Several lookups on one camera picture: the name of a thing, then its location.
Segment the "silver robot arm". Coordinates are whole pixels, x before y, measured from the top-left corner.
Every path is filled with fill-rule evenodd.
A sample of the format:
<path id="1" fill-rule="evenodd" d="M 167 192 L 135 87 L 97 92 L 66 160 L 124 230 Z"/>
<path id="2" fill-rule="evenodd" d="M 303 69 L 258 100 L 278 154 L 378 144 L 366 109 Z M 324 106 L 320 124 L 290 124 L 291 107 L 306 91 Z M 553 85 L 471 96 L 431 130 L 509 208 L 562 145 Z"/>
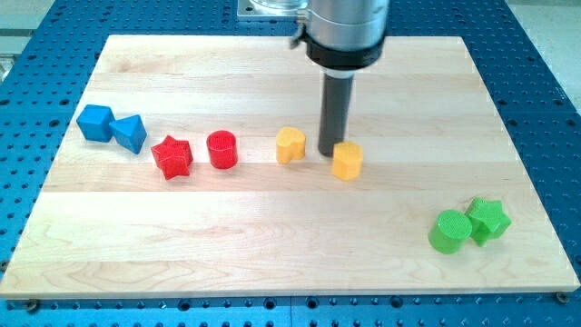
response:
<path id="1" fill-rule="evenodd" d="M 389 0 L 310 0 L 297 12 L 290 48 L 305 44 L 324 74 L 349 79 L 380 58 L 388 12 Z"/>

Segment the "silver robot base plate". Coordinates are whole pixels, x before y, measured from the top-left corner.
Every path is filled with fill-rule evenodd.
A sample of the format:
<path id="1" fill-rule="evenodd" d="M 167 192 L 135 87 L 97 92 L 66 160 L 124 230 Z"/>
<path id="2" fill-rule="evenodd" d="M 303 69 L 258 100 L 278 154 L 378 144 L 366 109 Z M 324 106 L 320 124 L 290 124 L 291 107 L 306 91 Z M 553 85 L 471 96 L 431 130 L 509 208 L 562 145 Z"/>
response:
<path id="1" fill-rule="evenodd" d="M 307 0 L 238 0 L 237 17 L 241 21 L 289 21 L 307 4 Z"/>

